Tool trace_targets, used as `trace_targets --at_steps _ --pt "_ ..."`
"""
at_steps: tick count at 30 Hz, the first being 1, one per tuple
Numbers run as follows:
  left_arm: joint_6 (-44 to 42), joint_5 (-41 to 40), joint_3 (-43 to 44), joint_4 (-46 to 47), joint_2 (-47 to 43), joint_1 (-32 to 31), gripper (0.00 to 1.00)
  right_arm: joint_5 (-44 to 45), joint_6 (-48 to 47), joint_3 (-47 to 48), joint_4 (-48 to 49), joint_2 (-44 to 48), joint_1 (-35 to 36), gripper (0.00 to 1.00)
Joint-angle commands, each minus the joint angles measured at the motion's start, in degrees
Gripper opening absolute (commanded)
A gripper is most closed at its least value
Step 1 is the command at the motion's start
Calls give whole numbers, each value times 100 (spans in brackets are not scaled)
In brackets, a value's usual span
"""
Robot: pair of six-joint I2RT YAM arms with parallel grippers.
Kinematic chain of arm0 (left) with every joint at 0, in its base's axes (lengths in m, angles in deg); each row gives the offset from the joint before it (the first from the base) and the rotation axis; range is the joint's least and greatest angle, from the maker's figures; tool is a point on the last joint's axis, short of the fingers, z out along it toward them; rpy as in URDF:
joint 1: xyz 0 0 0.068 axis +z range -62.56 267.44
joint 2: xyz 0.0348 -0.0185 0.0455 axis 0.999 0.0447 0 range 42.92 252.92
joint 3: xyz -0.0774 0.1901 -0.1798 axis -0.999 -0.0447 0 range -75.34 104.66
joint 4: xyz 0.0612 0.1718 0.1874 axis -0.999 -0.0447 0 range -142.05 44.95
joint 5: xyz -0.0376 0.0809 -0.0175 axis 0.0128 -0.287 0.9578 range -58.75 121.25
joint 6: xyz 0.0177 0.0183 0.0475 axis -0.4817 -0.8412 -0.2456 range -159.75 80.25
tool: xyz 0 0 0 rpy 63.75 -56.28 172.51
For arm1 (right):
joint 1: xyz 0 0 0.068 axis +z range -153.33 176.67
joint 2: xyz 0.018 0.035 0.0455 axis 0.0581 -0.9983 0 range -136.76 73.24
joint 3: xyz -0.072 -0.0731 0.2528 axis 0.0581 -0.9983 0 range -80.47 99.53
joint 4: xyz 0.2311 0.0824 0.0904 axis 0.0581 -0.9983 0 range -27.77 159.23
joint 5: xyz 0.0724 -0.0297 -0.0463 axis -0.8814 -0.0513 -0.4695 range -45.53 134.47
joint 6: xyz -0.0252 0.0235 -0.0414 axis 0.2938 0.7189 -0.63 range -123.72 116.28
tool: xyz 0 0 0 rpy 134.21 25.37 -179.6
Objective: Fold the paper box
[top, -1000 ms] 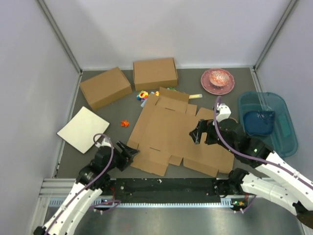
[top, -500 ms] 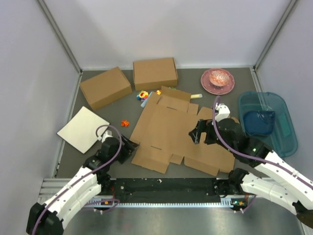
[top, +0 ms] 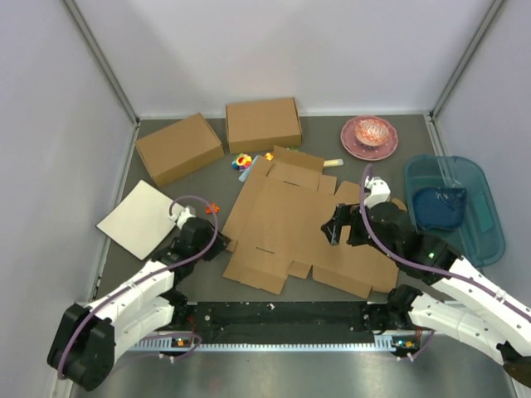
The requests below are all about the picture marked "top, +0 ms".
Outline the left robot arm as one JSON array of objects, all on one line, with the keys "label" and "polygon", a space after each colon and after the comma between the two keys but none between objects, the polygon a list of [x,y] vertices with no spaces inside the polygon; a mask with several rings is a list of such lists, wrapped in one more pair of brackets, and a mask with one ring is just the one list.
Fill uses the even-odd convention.
[{"label": "left robot arm", "polygon": [[230,241],[210,221],[189,218],[133,277],[103,298],[73,303],[63,313],[47,364],[60,379],[94,390],[133,345],[162,327],[186,323],[188,309],[177,285],[198,261],[214,259]]}]

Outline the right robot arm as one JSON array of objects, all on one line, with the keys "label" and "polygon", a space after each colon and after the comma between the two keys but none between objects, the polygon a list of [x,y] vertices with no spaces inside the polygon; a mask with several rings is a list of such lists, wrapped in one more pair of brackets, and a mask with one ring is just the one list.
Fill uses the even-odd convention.
[{"label": "right robot arm", "polygon": [[379,332],[419,327],[483,352],[524,386],[530,385],[530,308],[489,281],[441,238],[426,235],[392,202],[372,208],[339,204],[321,231],[331,245],[350,229],[347,243],[369,245],[408,276],[459,301],[453,308],[408,285],[392,289],[382,314],[366,312],[366,328]]}]

